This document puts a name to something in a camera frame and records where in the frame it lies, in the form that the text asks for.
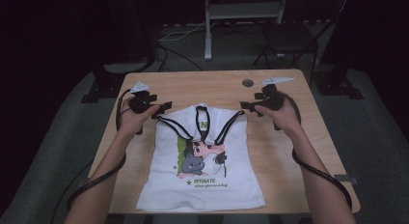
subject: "chair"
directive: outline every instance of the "chair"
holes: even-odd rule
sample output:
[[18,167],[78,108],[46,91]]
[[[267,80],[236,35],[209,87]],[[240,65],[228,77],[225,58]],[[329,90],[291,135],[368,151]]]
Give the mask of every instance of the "chair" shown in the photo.
[[[282,0],[285,3],[281,23],[267,23],[263,26],[262,33],[267,41],[267,46],[253,63],[257,63],[264,56],[268,67],[266,51],[270,49],[275,54],[292,54],[291,68],[304,54],[312,53],[310,86],[313,83],[315,60],[319,48],[318,38],[334,23],[341,12],[344,0]],[[314,35],[306,26],[309,23],[330,20],[322,30]]]

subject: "white t-shirt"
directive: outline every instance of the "white t-shirt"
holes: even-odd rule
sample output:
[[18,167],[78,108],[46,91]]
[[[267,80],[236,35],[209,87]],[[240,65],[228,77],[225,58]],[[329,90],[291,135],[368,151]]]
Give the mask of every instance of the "white t-shirt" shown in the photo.
[[158,117],[150,174],[136,209],[210,211],[265,205],[243,111],[193,105]]

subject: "wooden table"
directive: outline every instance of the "wooden table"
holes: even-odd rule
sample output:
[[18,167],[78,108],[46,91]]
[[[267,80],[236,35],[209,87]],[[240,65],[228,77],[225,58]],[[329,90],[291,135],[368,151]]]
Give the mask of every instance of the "wooden table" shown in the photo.
[[[156,104],[173,102],[167,113],[193,104],[240,110],[240,101],[255,101],[254,93],[261,91],[261,81],[269,77],[293,76],[294,80],[277,84],[278,90],[289,94],[299,106],[302,126],[315,150],[332,175],[345,175],[340,157],[314,101],[310,88],[300,70],[225,70],[130,73],[124,80],[120,95],[137,81],[150,85],[150,93],[157,95]],[[255,82],[253,87],[242,85],[244,79]],[[248,148],[252,166],[266,202],[266,206],[251,210],[229,210],[240,213],[299,213],[309,212],[299,166],[292,160],[292,144],[282,131],[274,130],[267,117],[245,110],[248,119]],[[114,139],[116,106],[113,109],[90,175]],[[148,179],[154,150],[156,120],[149,119],[144,134],[137,135],[127,149],[127,161],[118,175],[111,204],[111,213],[141,213],[135,205]],[[350,182],[342,182],[348,189],[353,211],[360,203]]]

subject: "cartoon character print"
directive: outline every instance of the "cartoon character print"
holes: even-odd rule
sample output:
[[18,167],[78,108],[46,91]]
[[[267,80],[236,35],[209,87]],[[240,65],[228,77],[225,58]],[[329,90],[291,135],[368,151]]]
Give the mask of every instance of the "cartoon character print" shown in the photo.
[[203,172],[205,168],[205,159],[211,154],[216,155],[212,158],[217,164],[224,163],[226,159],[224,145],[207,145],[203,141],[191,142],[186,141],[185,148],[179,148],[179,165],[181,163],[181,170],[177,176],[181,179],[184,177],[193,176],[208,176],[208,173]]
[[201,156],[193,156],[188,154],[181,164],[181,172],[183,174],[201,175],[205,168],[204,159]]

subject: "human arm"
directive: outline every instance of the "human arm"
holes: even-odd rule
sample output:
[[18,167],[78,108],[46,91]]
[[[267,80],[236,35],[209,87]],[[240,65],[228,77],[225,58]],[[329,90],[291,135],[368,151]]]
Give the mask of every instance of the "human arm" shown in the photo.
[[[121,126],[105,156],[100,161],[90,181],[99,178],[115,168],[123,159],[126,148],[144,121],[154,114],[158,105],[151,106],[142,114],[135,114],[129,108],[129,98],[123,101]],[[104,223],[114,192],[118,173],[80,194],[73,202],[65,223]]]
[[[294,108],[286,99],[279,111],[264,106],[255,107],[261,114],[269,116],[290,138],[298,158],[326,173],[328,170],[322,163],[304,128],[301,127]],[[356,223],[345,198],[339,189],[318,175],[301,167],[304,186],[310,212],[314,223]]]

